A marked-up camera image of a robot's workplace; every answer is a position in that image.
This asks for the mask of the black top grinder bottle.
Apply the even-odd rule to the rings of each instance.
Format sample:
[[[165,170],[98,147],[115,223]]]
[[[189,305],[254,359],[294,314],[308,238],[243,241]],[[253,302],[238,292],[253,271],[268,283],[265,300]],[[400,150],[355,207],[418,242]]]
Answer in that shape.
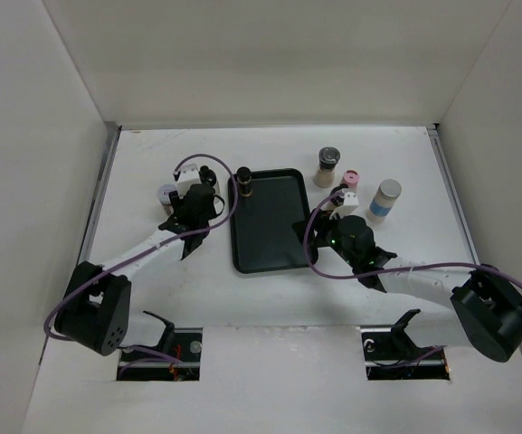
[[[216,173],[208,165],[201,165],[198,171],[202,184],[209,184],[216,194],[219,193],[219,185]]]

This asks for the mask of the small brown spice bottle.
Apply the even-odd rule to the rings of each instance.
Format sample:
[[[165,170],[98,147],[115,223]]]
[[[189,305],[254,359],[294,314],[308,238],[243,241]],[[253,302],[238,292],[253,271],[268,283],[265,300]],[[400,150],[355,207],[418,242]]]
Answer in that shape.
[[[252,171],[246,167],[239,167],[236,172],[238,192],[241,197],[247,198],[252,195]]]

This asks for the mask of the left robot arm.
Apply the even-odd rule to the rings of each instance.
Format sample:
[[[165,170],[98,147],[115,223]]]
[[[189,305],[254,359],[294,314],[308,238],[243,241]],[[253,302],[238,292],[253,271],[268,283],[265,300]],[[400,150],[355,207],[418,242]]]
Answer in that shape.
[[[172,215],[150,237],[104,264],[80,263],[48,327],[102,356],[143,346],[154,360],[169,357],[173,324],[148,311],[132,312],[133,280],[176,264],[200,247],[210,231],[209,221],[219,216],[217,198],[208,183],[191,185],[183,196],[173,193]]]

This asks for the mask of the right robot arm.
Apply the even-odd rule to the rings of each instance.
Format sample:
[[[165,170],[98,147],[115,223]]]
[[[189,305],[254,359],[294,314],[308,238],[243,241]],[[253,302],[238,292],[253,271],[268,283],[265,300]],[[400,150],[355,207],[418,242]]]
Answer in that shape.
[[[434,329],[435,343],[471,345],[504,363],[522,344],[522,283],[481,264],[415,264],[376,245],[373,230],[355,215],[315,210],[293,230],[310,267],[330,248],[351,269],[349,279],[383,294],[425,300],[448,311]]]

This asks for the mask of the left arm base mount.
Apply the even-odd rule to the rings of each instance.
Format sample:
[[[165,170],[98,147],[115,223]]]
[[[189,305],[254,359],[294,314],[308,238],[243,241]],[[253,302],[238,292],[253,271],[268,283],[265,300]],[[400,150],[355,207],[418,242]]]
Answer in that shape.
[[[177,328],[162,316],[133,315],[120,348],[120,382],[196,382],[203,351],[201,328]]]

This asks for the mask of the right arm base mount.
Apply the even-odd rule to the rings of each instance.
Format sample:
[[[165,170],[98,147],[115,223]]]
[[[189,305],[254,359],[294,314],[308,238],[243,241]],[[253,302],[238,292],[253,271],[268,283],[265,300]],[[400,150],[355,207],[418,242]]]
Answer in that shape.
[[[393,324],[360,328],[369,381],[450,379],[444,346],[418,347],[406,334],[406,327],[420,313],[412,309]]]

